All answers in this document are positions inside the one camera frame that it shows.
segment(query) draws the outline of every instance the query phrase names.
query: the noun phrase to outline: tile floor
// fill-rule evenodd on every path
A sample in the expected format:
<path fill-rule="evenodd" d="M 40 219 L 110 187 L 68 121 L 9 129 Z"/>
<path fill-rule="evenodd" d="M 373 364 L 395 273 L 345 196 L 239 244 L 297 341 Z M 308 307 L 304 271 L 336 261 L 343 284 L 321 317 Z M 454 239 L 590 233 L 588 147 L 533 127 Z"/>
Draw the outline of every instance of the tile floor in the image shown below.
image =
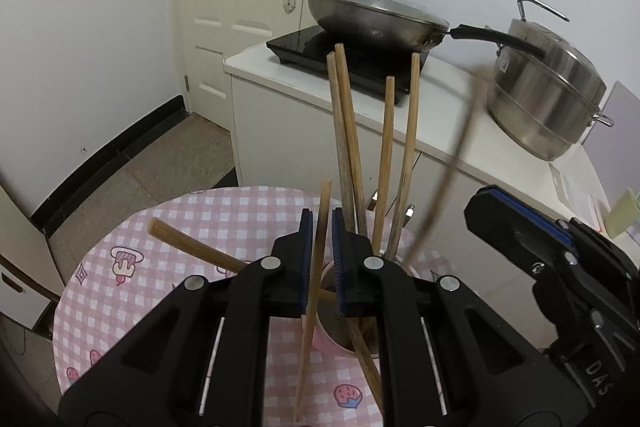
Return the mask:
<path fill-rule="evenodd" d="M 227 131 L 197 115 L 180 122 L 103 183 L 52 235 L 51 251 L 63 280 L 131 214 L 190 190 L 211 188 L 233 167 Z M 57 410 L 60 388 L 50 342 L 4 317 L 0 340 L 26 380 Z"/>

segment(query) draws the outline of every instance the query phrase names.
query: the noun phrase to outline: cutting board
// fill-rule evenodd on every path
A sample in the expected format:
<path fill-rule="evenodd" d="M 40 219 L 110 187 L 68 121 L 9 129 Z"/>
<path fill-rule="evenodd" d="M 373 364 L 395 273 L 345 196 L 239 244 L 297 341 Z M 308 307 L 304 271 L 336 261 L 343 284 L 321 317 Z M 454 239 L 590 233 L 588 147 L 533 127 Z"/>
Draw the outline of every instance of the cutting board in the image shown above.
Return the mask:
<path fill-rule="evenodd" d="M 627 187 L 640 191 L 640 100 L 616 82 L 602 112 L 614 126 L 594 124 L 582 145 L 614 205 Z"/>

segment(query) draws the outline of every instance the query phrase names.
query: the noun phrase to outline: green cup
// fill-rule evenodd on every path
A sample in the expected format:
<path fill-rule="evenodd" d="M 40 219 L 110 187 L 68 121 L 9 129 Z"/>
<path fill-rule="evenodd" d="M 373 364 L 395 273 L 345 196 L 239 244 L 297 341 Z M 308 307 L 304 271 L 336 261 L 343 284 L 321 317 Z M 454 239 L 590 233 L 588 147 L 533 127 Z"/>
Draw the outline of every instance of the green cup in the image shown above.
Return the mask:
<path fill-rule="evenodd" d="M 604 217 L 604 228 L 612 239 L 618 237 L 640 217 L 640 204 L 636 194 L 628 188 L 610 213 Z"/>

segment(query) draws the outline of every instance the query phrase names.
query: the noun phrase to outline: countertop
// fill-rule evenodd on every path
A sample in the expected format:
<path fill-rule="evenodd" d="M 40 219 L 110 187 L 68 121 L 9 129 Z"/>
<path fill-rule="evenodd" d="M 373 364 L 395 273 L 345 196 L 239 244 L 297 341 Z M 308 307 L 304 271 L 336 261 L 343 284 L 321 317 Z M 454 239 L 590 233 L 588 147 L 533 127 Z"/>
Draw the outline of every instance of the countertop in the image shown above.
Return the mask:
<path fill-rule="evenodd" d="M 327 77 L 293 64 L 282 65 L 265 44 L 248 48 L 224 62 L 224 71 L 255 84 L 279 91 L 302 102 L 332 111 Z M 447 162 L 457 142 L 466 113 L 472 76 L 466 71 L 429 57 L 420 75 L 420 99 L 416 149 Z M 356 122 L 382 133 L 384 102 L 353 90 Z M 408 97 L 396 105 L 394 139 L 404 143 Z M 575 145 L 554 162 L 561 171 L 570 169 L 580 178 L 600 206 L 608 206 L 602 186 L 581 145 Z M 553 219 L 574 213 L 558 199 L 549 163 L 536 158 L 509 138 L 483 110 L 475 119 L 469 147 L 460 171 L 478 181 L 496 184 Z M 629 257 L 640 263 L 640 247 L 623 233 L 615 240 Z"/>

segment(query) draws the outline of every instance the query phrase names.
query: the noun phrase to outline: tablecloth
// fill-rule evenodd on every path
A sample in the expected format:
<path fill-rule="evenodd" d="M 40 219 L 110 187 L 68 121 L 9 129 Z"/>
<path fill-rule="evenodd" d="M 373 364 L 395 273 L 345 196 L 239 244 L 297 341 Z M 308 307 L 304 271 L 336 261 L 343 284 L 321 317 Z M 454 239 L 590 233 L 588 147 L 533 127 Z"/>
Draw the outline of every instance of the tablecloth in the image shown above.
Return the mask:
<path fill-rule="evenodd" d="M 340 202 L 332 200 L 331 207 Z M 208 280 L 224 270 L 187 255 L 146 233 L 159 217 L 184 233 L 239 259 L 270 254 L 274 240 L 298 230 L 303 208 L 317 217 L 319 197 L 293 188 L 229 187 L 185 194 L 142 210 L 109 233 L 82 259 L 56 309 L 53 350 L 60 389 L 66 391 L 175 285 L 192 274 Z M 369 230 L 373 213 L 368 213 Z M 388 237 L 385 223 L 383 242 Z M 398 257 L 411 243 L 403 230 Z M 331 227 L 325 261 L 332 259 Z M 425 279 L 451 273 L 437 252 L 418 255 Z M 380 426 L 382 417 L 357 359 L 312 350 L 302 421 L 292 419 L 302 327 L 297 319 L 271 319 L 264 386 L 265 426 Z"/>

